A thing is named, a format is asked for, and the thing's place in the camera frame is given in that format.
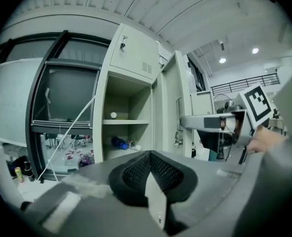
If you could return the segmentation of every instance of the blue bottle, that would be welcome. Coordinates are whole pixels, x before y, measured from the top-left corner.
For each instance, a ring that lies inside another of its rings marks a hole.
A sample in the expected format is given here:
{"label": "blue bottle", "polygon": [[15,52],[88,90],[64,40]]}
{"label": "blue bottle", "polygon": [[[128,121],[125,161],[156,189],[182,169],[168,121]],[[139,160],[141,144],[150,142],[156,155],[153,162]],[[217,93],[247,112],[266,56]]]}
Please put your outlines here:
{"label": "blue bottle", "polygon": [[120,148],[120,149],[123,149],[123,150],[127,150],[128,149],[128,144],[124,140],[122,140],[122,139],[120,139],[118,137],[114,136],[111,139],[111,143],[116,148]]}

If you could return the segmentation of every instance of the cabinet shelf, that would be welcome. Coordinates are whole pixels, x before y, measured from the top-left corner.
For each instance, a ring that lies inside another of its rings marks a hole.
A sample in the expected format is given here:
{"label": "cabinet shelf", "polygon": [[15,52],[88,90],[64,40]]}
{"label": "cabinet shelf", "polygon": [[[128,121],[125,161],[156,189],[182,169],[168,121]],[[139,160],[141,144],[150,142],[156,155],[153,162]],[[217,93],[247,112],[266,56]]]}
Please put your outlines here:
{"label": "cabinet shelf", "polygon": [[104,119],[103,124],[149,124],[148,120],[119,120],[119,119]]}
{"label": "cabinet shelf", "polygon": [[110,160],[110,159],[114,159],[117,157],[140,152],[140,151],[132,150],[129,148],[127,150],[122,150],[122,149],[115,148],[112,145],[104,145],[103,151],[104,151],[104,157],[105,157],[104,160]]}

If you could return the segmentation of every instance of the ceiling light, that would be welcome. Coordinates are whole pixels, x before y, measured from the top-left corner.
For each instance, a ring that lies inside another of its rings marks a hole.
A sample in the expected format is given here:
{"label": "ceiling light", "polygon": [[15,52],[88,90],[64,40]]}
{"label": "ceiling light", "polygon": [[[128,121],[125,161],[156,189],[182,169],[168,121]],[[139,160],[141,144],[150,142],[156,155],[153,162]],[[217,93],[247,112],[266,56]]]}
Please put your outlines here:
{"label": "ceiling light", "polygon": [[219,60],[219,63],[224,63],[226,61],[226,58],[221,58],[220,60]]}
{"label": "ceiling light", "polygon": [[259,52],[259,48],[254,48],[253,49],[253,53],[258,53]]}

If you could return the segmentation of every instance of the ventilation slot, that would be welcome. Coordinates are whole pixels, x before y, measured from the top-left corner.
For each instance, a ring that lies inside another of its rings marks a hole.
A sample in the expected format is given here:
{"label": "ventilation slot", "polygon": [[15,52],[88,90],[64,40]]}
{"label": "ventilation slot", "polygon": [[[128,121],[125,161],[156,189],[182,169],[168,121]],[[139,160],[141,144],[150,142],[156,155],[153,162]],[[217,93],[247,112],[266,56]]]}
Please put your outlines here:
{"label": "ventilation slot", "polygon": [[142,70],[148,73],[152,73],[152,68],[150,64],[143,62]]}

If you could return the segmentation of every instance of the white bottle cap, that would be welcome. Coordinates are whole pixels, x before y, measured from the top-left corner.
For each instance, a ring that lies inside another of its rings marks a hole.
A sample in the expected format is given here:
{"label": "white bottle cap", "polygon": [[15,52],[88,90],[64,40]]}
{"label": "white bottle cap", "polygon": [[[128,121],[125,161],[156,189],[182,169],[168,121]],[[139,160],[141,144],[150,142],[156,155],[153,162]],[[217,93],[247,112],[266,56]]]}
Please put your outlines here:
{"label": "white bottle cap", "polygon": [[110,116],[112,119],[114,119],[114,118],[116,118],[116,113],[111,113]]}

